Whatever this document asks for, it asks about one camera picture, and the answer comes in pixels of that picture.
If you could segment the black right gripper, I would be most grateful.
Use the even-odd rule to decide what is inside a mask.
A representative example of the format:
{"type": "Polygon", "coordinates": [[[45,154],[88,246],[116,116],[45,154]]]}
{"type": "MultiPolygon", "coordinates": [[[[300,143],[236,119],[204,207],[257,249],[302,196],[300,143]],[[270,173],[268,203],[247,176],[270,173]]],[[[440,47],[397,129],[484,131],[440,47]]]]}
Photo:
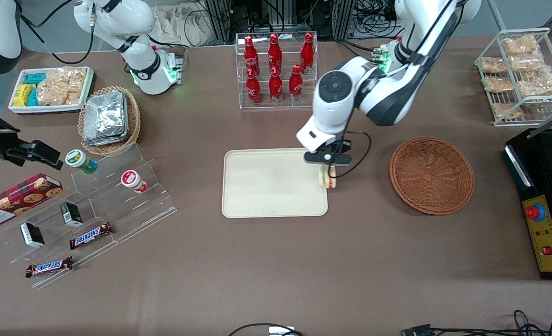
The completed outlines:
{"type": "Polygon", "coordinates": [[[40,162],[56,170],[62,168],[60,152],[40,140],[27,142],[18,136],[20,129],[0,118],[0,160],[22,167],[26,161],[40,162]]]}

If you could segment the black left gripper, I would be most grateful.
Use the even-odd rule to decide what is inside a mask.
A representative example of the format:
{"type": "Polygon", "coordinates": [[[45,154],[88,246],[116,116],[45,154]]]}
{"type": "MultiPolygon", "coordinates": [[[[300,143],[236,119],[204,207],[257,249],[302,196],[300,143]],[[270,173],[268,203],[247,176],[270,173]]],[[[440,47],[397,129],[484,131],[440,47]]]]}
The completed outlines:
{"type": "MultiPolygon", "coordinates": [[[[351,165],[352,157],[347,154],[352,149],[351,140],[336,140],[328,145],[319,147],[316,153],[305,152],[303,159],[310,164],[334,165],[334,180],[338,172],[335,165],[351,165]]],[[[318,180],[323,181],[323,165],[318,168],[318,180]]]]}

